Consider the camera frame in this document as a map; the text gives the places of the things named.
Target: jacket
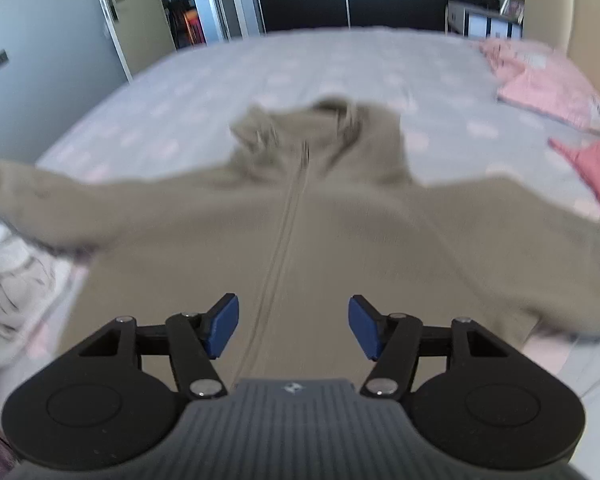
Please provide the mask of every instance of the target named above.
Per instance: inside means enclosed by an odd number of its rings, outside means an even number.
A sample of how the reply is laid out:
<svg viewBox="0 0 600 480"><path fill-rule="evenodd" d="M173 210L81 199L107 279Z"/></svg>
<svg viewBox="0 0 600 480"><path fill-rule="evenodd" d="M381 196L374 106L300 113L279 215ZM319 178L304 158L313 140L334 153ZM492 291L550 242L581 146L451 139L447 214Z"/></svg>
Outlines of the jacket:
<svg viewBox="0 0 600 480"><path fill-rule="evenodd" d="M232 130L227 164L155 182L90 186L0 162L1 221L93 251L61 350L116 316L160 324L226 292L240 299L216 363L228 384L360 383L371 364L347 325L353 294L428 325L470 317L516 348L540 319L600 334L600 224L503 178L417 184L399 117L375 105L252 108Z"/></svg>

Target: zipper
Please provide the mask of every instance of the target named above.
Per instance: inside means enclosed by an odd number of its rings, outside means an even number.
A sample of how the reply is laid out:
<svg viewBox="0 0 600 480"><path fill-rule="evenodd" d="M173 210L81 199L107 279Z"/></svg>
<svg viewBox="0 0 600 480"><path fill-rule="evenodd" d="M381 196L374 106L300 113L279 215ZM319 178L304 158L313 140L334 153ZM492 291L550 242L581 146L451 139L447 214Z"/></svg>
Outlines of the zipper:
<svg viewBox="0 0 600 480"><path fill-rule="evenodd" d="M247 348L242 355L242 360L238 366L237 373L234 377L234 384L240 378L250 375L254 364L258 360L260 347L262 345L262 337L267 329L267 321L273 308L274 299L278 291L280 283L280 275L286 261L289 242L293 233L294 223L296 220L296 212L300 197L304 191L306 183L307 169L309 167L309 144L302 143L302 152L300 154L300 165L296 171L296 176L293 179L288 191L288 197L285 202L285 208L282 213L282 225L280 227L280 235L275 245L273 256L267 270L267 275L262 285L260 295L258 296L258 309L256 312L256 321L251 332Z"/></svg>

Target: crumpled white fabric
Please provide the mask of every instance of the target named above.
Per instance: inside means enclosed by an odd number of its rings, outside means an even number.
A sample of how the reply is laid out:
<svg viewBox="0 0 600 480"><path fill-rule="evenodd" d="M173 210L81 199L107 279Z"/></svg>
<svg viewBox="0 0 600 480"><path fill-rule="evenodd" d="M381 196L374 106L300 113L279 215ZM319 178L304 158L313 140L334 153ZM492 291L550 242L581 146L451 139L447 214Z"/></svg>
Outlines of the crumpled white fabric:
<svg viewBox="0 0 600 480"><path fill-rule="evenodd" d="M52 256L0 226L0 369L67 289L72 267L70 258Z"/></svg>

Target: polka dot bed sheet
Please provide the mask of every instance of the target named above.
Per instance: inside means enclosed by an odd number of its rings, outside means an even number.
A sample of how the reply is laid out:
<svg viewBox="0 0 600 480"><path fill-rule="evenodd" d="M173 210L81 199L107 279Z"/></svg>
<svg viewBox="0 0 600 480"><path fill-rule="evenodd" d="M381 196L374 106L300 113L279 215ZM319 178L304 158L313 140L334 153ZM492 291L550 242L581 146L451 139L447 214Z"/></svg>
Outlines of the polka dot bed sheet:
<svg viewBox="0 0 600 480"><path fill-rule="evenodd" d="M228 125L251 104L276 110L344 95L401 114L408 163L424 184L504 174L600 221L593 194L547 145L549 136L572 146L596 138L498 102L497 87L475 44L455 36L385 28L274 34L163 60L80 120L39 165L93 183L167 176L226 160L236 145ZM0 373L0 410L52 359L77 293ZM526 353L582 398L587 429L573 464L600 480L600 339L542 333Z"/></svg>

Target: zipper pull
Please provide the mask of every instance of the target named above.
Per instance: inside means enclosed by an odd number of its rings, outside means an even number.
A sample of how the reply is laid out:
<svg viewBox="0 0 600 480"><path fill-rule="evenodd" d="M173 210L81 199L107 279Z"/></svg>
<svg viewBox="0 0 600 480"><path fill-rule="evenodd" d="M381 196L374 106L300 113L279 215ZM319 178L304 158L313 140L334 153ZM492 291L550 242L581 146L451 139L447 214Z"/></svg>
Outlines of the zipper pull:
<svg viewBox="0 0 600 480"><path fill-rule="evenodd" d="M309 165L309 143L302 143L302 159L300 161L300 167L306 168Z"/></svg>

